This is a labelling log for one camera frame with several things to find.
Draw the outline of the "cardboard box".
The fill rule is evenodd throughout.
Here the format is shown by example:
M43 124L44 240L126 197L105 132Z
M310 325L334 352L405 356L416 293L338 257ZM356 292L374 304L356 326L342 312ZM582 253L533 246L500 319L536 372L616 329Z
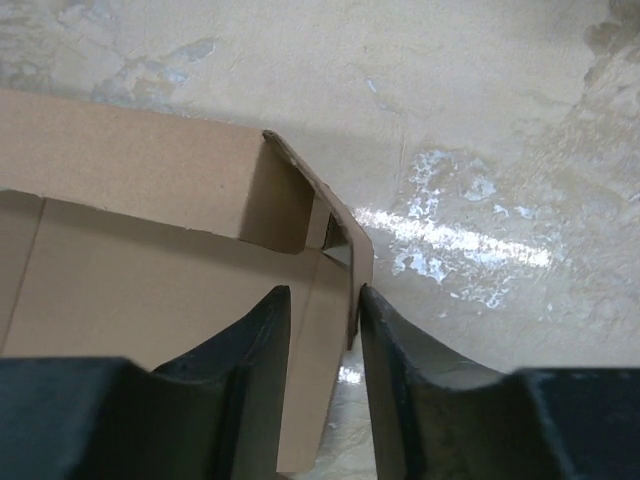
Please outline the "cardboard box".
M306 472L372 274L364 230L272 131L1 94L1 362L154 370L287 286L276 477Z

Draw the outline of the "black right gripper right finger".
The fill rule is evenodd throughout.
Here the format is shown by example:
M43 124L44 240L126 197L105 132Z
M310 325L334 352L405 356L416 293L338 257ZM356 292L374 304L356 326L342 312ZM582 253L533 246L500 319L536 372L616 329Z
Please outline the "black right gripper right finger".
M377 475L382 479L635 479L635 368L475 364L360 294Z

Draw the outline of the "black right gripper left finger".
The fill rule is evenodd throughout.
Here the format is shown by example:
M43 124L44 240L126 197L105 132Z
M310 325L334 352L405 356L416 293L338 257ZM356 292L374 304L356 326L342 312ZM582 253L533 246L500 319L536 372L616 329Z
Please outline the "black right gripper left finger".
M1 362L5 479L273 479L291 292L146 370L124 357Z

